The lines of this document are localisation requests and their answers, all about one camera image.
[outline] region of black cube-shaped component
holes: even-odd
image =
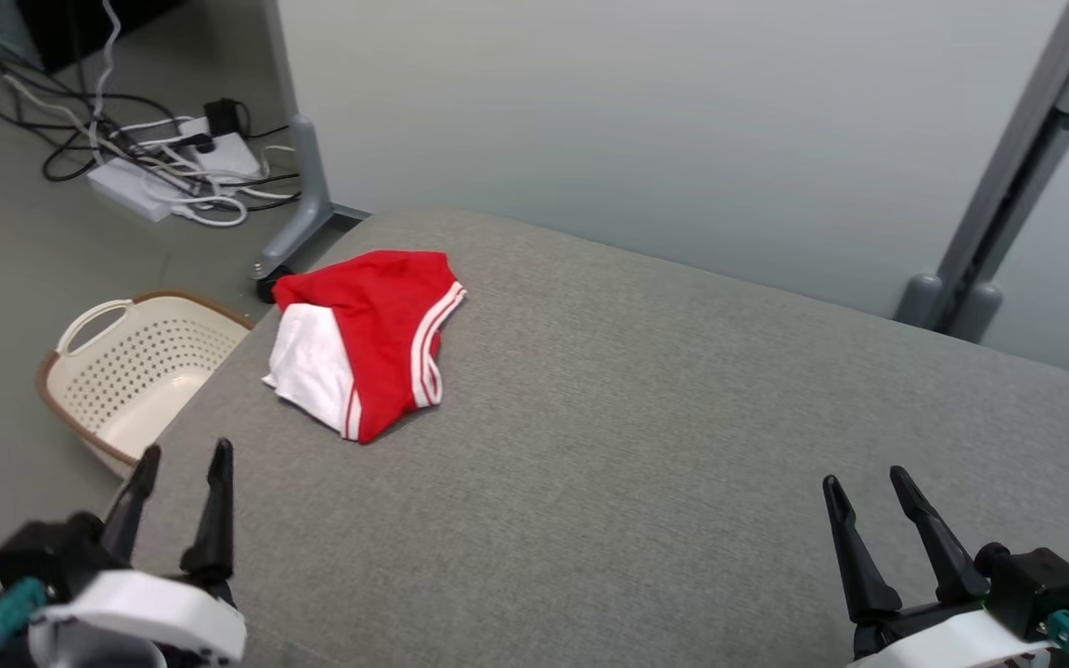
[[[1047,548],[1004,554],[993,561],[985,608],[1022,639],[1042,639],[1038,624],[1069,611],[1069,563]]]

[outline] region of black wheel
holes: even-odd
[[[291,276],[294,271],[290,269],[288,265],[280,264],[275,267],[270,274],[266,275],[266,278],[260,278],[255,284],[254,291],[258,293],[258,299],[263,301],[264,305],[275,304],[275,284],[279,282],[279,279],[284,276]]]

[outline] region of gray floor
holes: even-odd
[[[158,98],[177,113],[229,95],[253,109],[255,130],[282,123],[270,50],[258,34],[262,10],[224,1],[219,25],[220,4],[188,3],[123,38],[110,88]],[[233,30],[235,20],[246,21],[245,34]],[[122,120],[152,120],[143,109],[113,110]],[[0,541],[29,518],[100,512],[118,485],[35,393],[35,371],[64,326],[98,301],[159,288],[262,315],[267,307],[253,296],[246,267],[293,211],[260,213],[236,229],[179,217],[151,223],[103,202],[84,180],[45,182],[38,166],[47,153],[41,140],[0,122]],[[335,226],[324,229],[297,263],[339,235]]]

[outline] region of gray fabric surface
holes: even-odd
[[[845,665],[819,482],[908,605],[887,469],[964,545],[1069,559],[1069,373],[486,215],[378,215],[324,258],[446,250],[445,403],[339,439],[266,372],[273,313],[167,429],[137,564],[173,571],[236,448],[247,665]]]

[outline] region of basket handle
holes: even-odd
[[[77,319],[73,321],[73,325],[68,325],[68,329],[65,329],[64,333],[60,335],[60,341],[57,341],[56,343],[56,354],[62,356],[73,356],[79,354],[89,346],[94,345],[94,343],[97,343],[98,340],[105,337],[105,335],[109,335],[111,329],[122,325],[122,322],[126,320],[126,316],[130,313],[131,308],[135,308],[135,301],[131,301],[130,299],[113,299],[110,301],[103,301],[103,304],[87,310],[84,313],[81,313],[81,315],[78,315]],[[111,310],[118,309],[126,309],[126,313],[123,313],[123,316],[119,317],[114,322],[110,322],[105,329],[95,333],[93,339],[89,339],[84,343],[81,343],[77,349],[68,349],[68,343],[73,342],[73,339],[76,338],[76,335],[81,332],[81,329],[83,329],[86,325],[89,325],[90,322],[106,315],[106,313],[111,312]]]

